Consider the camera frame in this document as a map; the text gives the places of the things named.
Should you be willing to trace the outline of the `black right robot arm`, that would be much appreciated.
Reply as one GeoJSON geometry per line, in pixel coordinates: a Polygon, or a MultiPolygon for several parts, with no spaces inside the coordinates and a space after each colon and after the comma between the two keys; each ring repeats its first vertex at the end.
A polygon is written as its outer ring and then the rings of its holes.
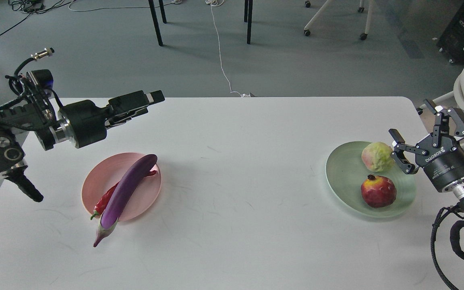
{"type": "Polygon", "coordinates": [[[450,289],[456,286],[441,270],[436,258],[437,231],[451,213],[458,217],[449,232],[451,248],[464,260],[464,112],[455,107],[443,107],[432,100],[424,100],[425,107],[435,115],[432,131],[416,145],[408,145],[396,129],[390,129],[393,138],[391,156],[405,174],[416,174],[422,169],[433,187],[440,193],[452,192],[458,202],[441,208],[431,226],[430,250],[436,271],[450,289]]]}

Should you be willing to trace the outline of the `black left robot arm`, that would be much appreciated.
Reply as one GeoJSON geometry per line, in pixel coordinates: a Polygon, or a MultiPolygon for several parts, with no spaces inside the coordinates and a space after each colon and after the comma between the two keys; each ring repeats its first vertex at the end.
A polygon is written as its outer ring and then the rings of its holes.
{"type": "Polygon", "coordinates": [[[24,60],[12,75],[6,76],[16,98],[0,105],[0,178],[9,180],[35,202],[44,197],[25,176],[25,153],[17,137],[35,132],[44,150],[53,149],[66,140],[77,148],[104,140],[107,131],[127,123],[134,117],[148,112],[148,107],[165,100],[162,91],[150,93],[136,91],[114,97],[104,107],[91,100],[63,105],[53,90],[50,70],[29,71],[22,69],[54,53],[45,48],[24,60]]]}

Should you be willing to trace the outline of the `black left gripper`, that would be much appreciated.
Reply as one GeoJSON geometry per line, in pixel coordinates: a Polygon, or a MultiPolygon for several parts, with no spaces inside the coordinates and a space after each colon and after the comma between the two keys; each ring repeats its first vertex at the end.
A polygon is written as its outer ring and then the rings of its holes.
{"type": "Polygon", "coordinates": [[[149,105],[165,100],[162,91],[136,91],[109,100],[109,105],[97,107],[93,101],[78,101],[59,108],[60,119],[47,129],[47,149],[57,143],[70,141],[81,148],[98,143],[107,137],[107,130],[147,114],[149,105]]]}

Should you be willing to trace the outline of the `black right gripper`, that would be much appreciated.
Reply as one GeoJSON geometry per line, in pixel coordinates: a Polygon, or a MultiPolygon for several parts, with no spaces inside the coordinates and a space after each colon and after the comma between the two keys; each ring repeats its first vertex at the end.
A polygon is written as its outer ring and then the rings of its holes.
{"type": "Polygon", "coordinates": [[[459,145],[464,139],[464,112],[439,106],[430,99],[425,99],[424,105],[436,116],[431,134],[411,146],[398,130],[389,129],[394,140],[391,156],[405,174],[416,174],[418,168],[407,160],[405,152],[416,154],[416,164],[423,168],[433,187],[448,192],[453,182],[464,179],[464,149],[459,145]]]}

